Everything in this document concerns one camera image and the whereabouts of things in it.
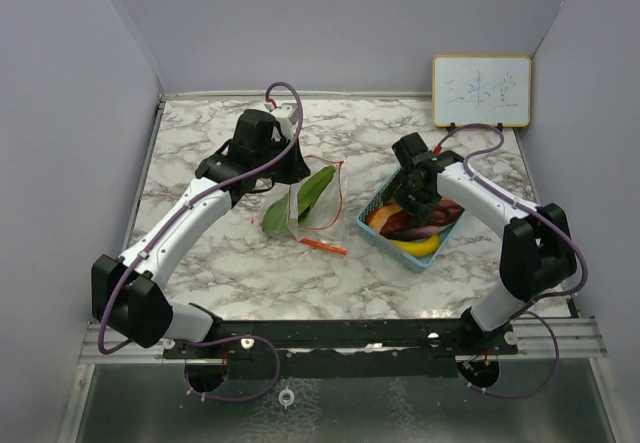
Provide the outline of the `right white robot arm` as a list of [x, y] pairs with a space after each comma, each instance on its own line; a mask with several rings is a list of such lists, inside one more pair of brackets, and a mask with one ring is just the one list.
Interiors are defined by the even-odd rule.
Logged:
[[495, 331], [576, 273], [579, 250], [566, 214], [556, 204], [539, 206], [517, 198], [475, 172], [468, 158], [430, 150], [416, 132], [400, 138], [392, 150], [400, 169], [385, 198], [411, 222], [426, 224], [448, 199], [501, 239], [499, 282], [461, 316], [461, 346], [481, 354], [494, 344]]

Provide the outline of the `green leaf vegetable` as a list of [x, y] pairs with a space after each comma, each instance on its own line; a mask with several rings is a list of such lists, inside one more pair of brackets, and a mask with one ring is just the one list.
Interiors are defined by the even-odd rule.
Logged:
[[289, 232], [290, 223], [304, 224], [335, 175], [334, 166], [325, 166], [307, 178], [296, 192], [289, 192], [272, 203], [262, 217], [262, 231], [278, 236]]

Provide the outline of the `clear orange zip bag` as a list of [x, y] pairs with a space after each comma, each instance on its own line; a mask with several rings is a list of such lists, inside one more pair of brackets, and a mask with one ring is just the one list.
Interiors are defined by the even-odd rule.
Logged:
[[343, 171], [345, 161], [343, 159], [330, 160], [317, 155], [307, 155], [304, 160], [311, 170], [311, 175], [325, 166], [334, 166], [336, 168], [336, 175], [333, 181], [322, 194], [305, 223], [290, 223], [289, 232], [278, 236], [265, 234], [260, 226], [266, 209], [287, 193], [296, 192], [311, 175], [296, 184], [277, 184], [273, 190], [267, 193], [257, 215], [252, 219], [252, 223], [265, 236], [271, 239], [294, 240], [325, 252], [345, 256], [347, 254], [346, 240], [348, 238], [346, 176]]

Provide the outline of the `red orange papaya slice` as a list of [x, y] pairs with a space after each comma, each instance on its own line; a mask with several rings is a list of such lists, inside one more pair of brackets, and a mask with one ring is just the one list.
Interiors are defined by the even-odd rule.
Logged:
[[425, 225], [416, 223], [396, 202], [379, 207], [366, 220], [366, 223], [378, 234], [389, 240], [395, 232], [423, 226], [440, 226], [443, 231], [456, 222], [464, 212], [457, 203], [443, 198]]

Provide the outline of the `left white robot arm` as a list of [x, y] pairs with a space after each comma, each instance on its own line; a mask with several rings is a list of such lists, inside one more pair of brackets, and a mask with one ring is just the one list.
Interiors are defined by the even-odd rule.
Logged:
[[303, 113], [249, 109], [234, 134], [198, 165], [174, 206], [136, 244], [117, 257], [101, 255], [92, 265], [91, 310], [100, 329], [113, 329], [126, 342], [149, 348], [164, 338], [186, 340], [206, 358], [220, 348], [214, 315], [172, 304], [163, 293], [174, 270], [200, 237], [258, 180], [298, 183], [310, 174], [298, 142]]

